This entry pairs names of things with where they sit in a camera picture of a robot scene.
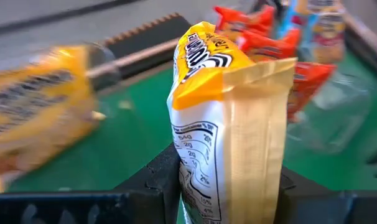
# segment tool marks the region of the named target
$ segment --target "blurry yellow package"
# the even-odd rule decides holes
[[[187,223],[273,223],[296,59],[253,63],[201,22],[167,99]]]
[[[0,192],[94,128],[96,100],[85,70],[84,47],[56,47],[0,71]]]

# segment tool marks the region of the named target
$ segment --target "red and orange package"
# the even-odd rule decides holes
[[[274,8],[264,6],[260,12],[246,15],[243,12],[225,7],[215,7],[220,20],[216,25],[216,32],[227,36],[235,42],[244,30],[251,30],[259,35],[269,36],[274,20]]]
[[[300,30],[291,29],[281,40],[273,40],[251,30],[245,30],[238,37],[237,44],[252,61],[276,60],[295,57],[300,41]]]
[[[319,88],[331,77],[334,65],[313,62],[297,62],[294,86],[288,97],[288,120],[295,120],[295,113],[303,109]]]

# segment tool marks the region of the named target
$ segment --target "nutrition facts label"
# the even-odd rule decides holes
[[[199,121],[174,126],[174,144],[181,158],[179,180],[185,202],[198,209],[204,223],[221,221],[215,144],[218,126]]]

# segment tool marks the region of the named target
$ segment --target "brand logo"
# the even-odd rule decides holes
[[[233,60],[231,55],[221,53],[210,55],[208,46],[199,38],[197,33],[191,34],[187,38],[189,44],[185,46],[186,63],[190,70],[182,80],[182,83],[185,83],[201,68],[228,67],[231,64]]]

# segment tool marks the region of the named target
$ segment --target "snack bar package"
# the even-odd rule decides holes
[[[308,0],[291,0],[281,22],[278,37],[283,37],[293,28],[301,29],[307,22]]]
[[[215,7],[215,11],[220,15],[216,27],[217,32],[227,36],[233,42],[246,29],[251,29],[264,36],[269,36],[272,31],[274,8],[271,6],[264,6],[260,12],[253,15],[218,6]]]
[[[56,47],[0,70],[0,192],[95,127],[85,60],[83,47]]]
[[[343,9],[330,9],[311,14],[304,29],[301,47],[314,62],[339,62],[345,53]]]
[[[179,40],[167,99],[187,223],[272,224],[296,59],[253,63],[214,29]]]
[[[319,88],[331,77],[334,65],[297,62],[294,87],[288,97],[288,120],[295,120],[295,113],[303,109]]]
[[[260,62],[294,57],[299,41],[299,29],[291,29],[281,40],[273,40],[246,30],[238,38],[237,44],[252,61]]]

